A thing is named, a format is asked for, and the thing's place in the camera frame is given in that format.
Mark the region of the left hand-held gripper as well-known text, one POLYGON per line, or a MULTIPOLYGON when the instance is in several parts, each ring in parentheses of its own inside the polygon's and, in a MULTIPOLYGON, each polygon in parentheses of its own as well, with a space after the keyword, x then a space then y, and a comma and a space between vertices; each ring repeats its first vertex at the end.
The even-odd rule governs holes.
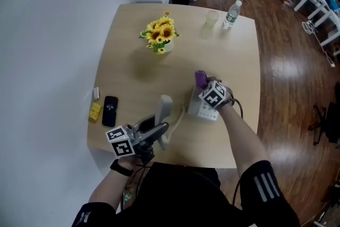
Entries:
POLYGON ((153 143, 168 130, 169 124, 162 122, 155 126, 155 115, 139 120, 136 125, 126 124, 106 132, 108 143, 116 158, 137 156, 143 164, 148 164, 155 156, 153 143))

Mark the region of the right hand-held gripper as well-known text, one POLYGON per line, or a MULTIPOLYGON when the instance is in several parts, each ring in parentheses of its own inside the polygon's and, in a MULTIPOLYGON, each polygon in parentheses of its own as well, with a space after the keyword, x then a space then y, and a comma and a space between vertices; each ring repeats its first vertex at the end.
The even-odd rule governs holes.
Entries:
POLYGON ((228 99, 234 98, 233 92, 221 81, 212 80, 208 83, 207 88, 199 95, 199 98, 210 108, 218 109, 227 103, 228 99))

